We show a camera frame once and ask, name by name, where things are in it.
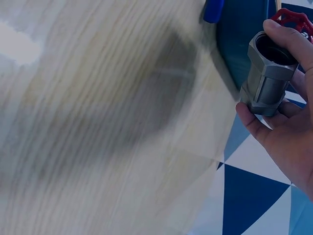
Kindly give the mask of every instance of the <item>blurred wooden board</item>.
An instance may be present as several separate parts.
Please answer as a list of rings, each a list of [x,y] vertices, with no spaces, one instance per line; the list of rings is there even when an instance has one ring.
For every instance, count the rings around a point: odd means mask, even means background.
[[[188,232],[237,95],[203,5],[0,2],[1,235]]]

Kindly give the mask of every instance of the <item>white triangle pattern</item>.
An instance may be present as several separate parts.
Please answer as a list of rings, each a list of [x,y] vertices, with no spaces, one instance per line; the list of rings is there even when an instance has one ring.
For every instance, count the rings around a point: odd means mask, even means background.
[[[272,180],[291,184],[290,180],[252,135],[245,139],[225,163]]]
[[[291,212],[291,187],[242,235],[288,235]]]
[[[208,197],[189,235],[222,235],[224,212],[224,173],[222,165],[216,172]]]

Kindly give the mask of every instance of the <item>blue object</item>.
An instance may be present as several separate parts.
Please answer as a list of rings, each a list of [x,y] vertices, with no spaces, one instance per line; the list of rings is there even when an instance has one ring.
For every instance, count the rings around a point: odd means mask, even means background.
[[[241,235],[288,187],[225,164],[223,235]]]
[[[217,23],[220,20],[224,0],[207,0],[204,6],[203,19],[209,23]]]

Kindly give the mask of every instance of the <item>metal pipe fitting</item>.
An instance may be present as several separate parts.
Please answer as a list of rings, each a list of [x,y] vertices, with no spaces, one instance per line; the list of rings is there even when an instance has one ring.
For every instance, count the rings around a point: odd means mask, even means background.
[[[251,67],[241,86],[242,102],[254,114],[273,116],[299,64],[263,31],[250,41],[248,56]]]

